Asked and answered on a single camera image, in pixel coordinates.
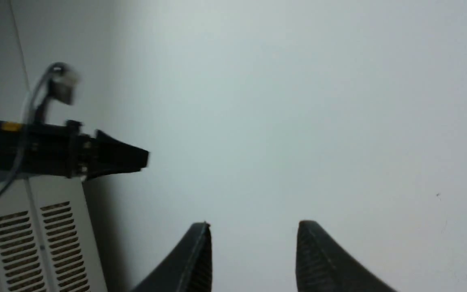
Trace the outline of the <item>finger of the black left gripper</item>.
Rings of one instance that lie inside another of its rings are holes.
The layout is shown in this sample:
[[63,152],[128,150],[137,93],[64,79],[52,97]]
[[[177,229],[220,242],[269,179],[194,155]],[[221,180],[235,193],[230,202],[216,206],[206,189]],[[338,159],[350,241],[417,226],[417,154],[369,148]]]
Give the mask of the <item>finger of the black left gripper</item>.
[[94,137],[84,142],[84,180],[141,172],[147,168],[149,158],[149,151],[97,130]]

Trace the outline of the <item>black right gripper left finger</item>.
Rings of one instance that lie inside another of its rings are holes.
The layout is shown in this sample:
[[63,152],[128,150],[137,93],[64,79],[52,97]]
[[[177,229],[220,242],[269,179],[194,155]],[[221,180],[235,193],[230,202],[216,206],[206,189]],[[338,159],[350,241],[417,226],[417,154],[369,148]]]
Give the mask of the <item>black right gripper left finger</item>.
[[212,236],[207,222],[193,223],[172,251],[133,292],[210,292]]

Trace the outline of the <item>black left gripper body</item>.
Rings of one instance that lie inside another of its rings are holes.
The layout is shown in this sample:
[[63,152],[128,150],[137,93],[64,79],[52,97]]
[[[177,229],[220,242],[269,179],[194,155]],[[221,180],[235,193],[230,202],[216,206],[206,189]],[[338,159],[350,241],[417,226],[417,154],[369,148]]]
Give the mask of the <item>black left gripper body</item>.
[[72,178],[89,171],[96,140],[80,132],[81,123],[64,126],[0,121],[0,171],[11,172],[19,152],[20,173]]

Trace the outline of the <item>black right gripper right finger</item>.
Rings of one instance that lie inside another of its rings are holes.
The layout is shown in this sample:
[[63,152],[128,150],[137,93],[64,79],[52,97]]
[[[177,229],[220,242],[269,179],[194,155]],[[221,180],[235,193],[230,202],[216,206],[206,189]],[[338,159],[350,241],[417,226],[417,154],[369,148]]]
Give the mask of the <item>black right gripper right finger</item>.
[[316,221],[297,229],[296,285],[299,292],[394,292],[345,251]]

